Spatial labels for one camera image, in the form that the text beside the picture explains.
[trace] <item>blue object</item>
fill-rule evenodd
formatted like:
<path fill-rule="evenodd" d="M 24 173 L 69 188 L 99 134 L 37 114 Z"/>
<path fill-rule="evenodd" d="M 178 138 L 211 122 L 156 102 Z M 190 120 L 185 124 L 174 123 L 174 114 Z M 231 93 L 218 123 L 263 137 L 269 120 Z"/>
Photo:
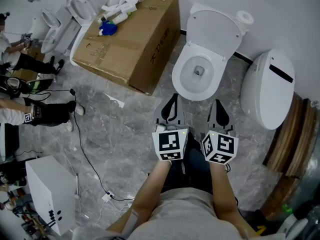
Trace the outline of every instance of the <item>blue object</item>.
<path fill-rule="evenodd" d="M 110 23 L 109 20 L 103 21 L 102 25 L 99 27 L 102 30 L 102 35 L 104 36 L 112 36 L 114 33 L 117 32 L 117 25 Z"/>

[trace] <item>black shoe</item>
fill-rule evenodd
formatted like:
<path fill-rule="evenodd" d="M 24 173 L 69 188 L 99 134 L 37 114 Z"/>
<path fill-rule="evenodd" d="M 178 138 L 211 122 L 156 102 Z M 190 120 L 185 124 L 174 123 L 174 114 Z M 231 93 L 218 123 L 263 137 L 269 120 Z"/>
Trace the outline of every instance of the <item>black shoe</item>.
<path fill-rule="evenodd" d="M 64 64 L 65 64 L 65 61 L 64 61 L 63 59 L 60 59 L 60 60 L 58 61 L 58 66 L 57 66 L 56 72 L 55 72 L 56 75 L 59 74 L 59 72 L 60 72 L 60 70 L 63 68 Z"/>
<path fill-rule="evenodd" d="M 51 59 L 50 59 L 49 64 L 50 64 L 51 66 L 53 66 L 54 63 L 55 63 L 55 56 L 52 56 Z"/>

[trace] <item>black stripe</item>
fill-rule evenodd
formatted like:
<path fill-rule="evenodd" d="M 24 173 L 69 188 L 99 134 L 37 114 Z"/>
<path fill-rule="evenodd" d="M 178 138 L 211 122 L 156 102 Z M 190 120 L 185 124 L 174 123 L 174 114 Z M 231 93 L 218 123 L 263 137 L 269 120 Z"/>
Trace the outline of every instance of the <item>black stripe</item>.
<path fill-rule="evenodd" d="M 286 74 L 281 69 L 277 68 L 272 64 L 270 64 L 269 69 L 275 74 L 277 74 L 279 77 L 281 77 L 282 79 L 288 81 L 289 83 L 292 83 L 294 81 L 294 79 L 290 75 Z"/>
<path fill-rule="evenodd" d="M 180 35 L 186 36 L 186 35 L 187 35 L 187 31 L 180 29 Z M 251 65 L 251 64 L 253 63 L 253 61 L 252 61 L 251 59 L 249 59 L 249 58 L 241 55 L 240 53 L 235 52 L 235 53 L 233 54 L 233 56 L 235 56 L 235 57 L 237 57 L 237 58 L 245 61 L 245 62 L 248 63 L 249 65 Z"/>

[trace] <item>white shirt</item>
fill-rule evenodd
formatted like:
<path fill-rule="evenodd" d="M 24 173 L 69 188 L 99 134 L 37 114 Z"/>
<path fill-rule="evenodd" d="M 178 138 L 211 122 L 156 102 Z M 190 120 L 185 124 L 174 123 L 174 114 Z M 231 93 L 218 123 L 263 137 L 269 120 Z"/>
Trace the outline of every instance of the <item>white shirt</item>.
<path fill-rule="evenodd" d="M 9 95 L 0 92 L 0 99 L 10 99 Z M 23 98 L 14 98 L 13 101 L 26 105 Z M 25 122 L 25 114 L 22 111 L 0 107 L 0 123 L 6 123 L 13 126 L 22 125 Z"/>
<path fill-rule="evenodd" d="M 8 38 L 6 38 L 6 36 L 3 33 L 0 33 L 0 53 L 1 53 L 0 62 L 1 64 L 9 62 L 11 65 L 11 68 L 13 69 L 18 63 L 21 53 L 20 51 L 16 51 L 13 53 L 5 52 L 5 50 L 8 47 L 11 47 L 11 44 Z"/>

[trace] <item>paper scrap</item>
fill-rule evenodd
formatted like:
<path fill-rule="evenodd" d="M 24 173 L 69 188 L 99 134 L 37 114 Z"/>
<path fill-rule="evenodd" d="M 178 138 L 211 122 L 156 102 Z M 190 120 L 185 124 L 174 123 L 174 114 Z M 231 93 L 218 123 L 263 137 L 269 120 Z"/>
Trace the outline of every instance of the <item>paper scrap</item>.
<path fill-rule="evenodd" d="M 106 96 L 108 96 L 111 101 L 116 101 L 116 102 L 118 102 L 119 107 L 123 109 L 123 107 L 124 107 L 124 105 L 125 105 L 124 102 L 122 102 L 122 101 L 120 101 L 120 100 L 118 100 L 118 99 L 116 99 L 116 98 L 114 98 L 114 97 L 111 97 L 110 95 L 108 95 L 108 94 L 106 94 L 106 93 L 103 93 L 103 94 L 106 95 Z"/>

